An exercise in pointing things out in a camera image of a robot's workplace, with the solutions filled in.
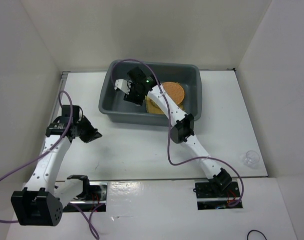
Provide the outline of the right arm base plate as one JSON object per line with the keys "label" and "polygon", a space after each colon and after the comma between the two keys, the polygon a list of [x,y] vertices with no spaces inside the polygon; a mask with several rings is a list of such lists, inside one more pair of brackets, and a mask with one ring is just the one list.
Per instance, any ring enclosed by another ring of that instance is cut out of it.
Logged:
{"label": "right arm base plate", "polygon": [[216,194],[208,181],[196,181],[193,192],[196,194],[198,210],[242,209],[240,201],[235,206],[229,206],[238,201],[240,191],[238,183],[233,181],[223,193]]}

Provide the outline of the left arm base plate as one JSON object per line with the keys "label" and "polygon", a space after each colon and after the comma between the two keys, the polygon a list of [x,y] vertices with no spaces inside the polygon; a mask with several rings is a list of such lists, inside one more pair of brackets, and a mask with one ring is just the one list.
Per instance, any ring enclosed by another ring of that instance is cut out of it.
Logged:
{"label": "left arm base plate", "polygon": [[105,212],[107,184],[92,183],[89,184],[89,188],[83,189],[83,183],[80,180],[68,179],[55,184],[54,196],[61,201],[65,213],[79,210],[85,213]]}

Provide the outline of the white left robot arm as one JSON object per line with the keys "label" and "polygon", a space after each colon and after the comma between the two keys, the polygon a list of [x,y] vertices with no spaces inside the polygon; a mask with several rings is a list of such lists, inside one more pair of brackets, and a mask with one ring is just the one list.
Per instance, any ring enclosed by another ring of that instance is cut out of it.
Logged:
{"label": "white left robot arm", "polygon": [[11,196],[18,222],[22,226],[56,226],[64,208],[73,199],[84,201],[90,196],[96,200],[97,186],[91,185],[86,175],[70,175],[56,187],[56,179],[64,156],[73,139],[92,142],[102,135],[94,128],[78,105],[63,105],[61,115],[46,129],[45,154],[21,191]]}

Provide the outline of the round orange woven tray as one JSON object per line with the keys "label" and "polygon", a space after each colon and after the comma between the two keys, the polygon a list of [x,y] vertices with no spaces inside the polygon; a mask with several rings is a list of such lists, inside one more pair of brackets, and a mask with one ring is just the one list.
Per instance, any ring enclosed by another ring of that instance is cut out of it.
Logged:
{"label": "round orange woven tray", "polygon": [[185,98],[185,91],[183,87],[177,82],[164,82],[162,84],[167,94],[177,104],[181,105]]}

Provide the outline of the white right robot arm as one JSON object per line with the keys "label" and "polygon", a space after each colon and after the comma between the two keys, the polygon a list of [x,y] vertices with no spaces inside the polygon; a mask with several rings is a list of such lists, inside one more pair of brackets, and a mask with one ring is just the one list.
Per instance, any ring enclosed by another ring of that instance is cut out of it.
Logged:
{"label": "white right robot arm", "polygon": [[[223,167],[210,159],[210,154],[197,139],[194,133],[194,116],[187,114],[179,107],[154,73],[147,76],[139,67],[135,67],[127,75],[130,82],[127,84],[124,100],[141,104],[148,97],[168,118],[167,157],[169,163],[172,166],[180,166],[196,161],[211,183],[212,193],[217,197],[223,196],[228,191],[232,178]],[[170,158],[170,142],[184,146],[194,157],[179,163],[173,163]]]}

